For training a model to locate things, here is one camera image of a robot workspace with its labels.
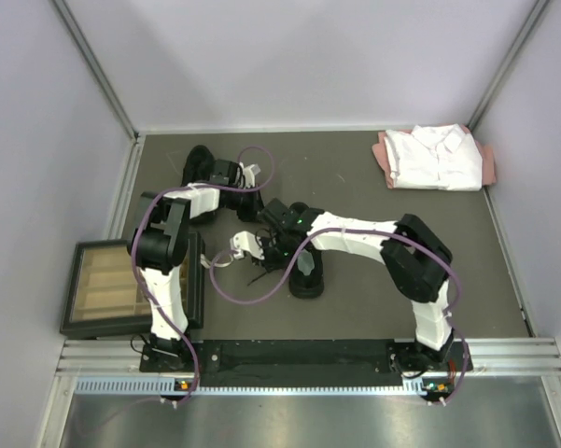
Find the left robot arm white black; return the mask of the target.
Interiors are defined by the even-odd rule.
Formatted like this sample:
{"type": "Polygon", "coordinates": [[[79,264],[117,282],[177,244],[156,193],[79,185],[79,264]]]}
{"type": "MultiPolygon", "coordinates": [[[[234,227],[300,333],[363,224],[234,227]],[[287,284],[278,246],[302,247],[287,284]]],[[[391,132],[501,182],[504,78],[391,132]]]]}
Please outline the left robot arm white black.
{"type": "Polygon", "coordinates": [[[257,164],[214,160],[188,163],[179,188],[144,193],[133,236],[128,243],[133,274],[152,316],[147,351],[173,370],[192,361],[186,342],[189,319],[183,309],[180,274],[189,251],[189,222],[220,208],[253,222],[263,204],[257,164]]]}

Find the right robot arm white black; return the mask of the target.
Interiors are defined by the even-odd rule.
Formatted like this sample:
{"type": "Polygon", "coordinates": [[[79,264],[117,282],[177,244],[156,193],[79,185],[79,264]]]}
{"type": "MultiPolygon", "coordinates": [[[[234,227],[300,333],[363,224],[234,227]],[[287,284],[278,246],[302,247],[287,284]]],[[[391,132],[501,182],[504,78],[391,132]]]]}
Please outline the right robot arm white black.
{"type": "Polygon", "coordinates": [[[373,259],[386,267],[413,306],[419,362],[436,370],[450,359],[454,332],[444,311],[452,254],[419,217],[406,214],[397,221],[373,222],[274,199],[258,218],[268,233],[256,237],[252,259],[268,272],[287,273],[294,297],[316,299],[323,293],[325,251],[373,259]]]}

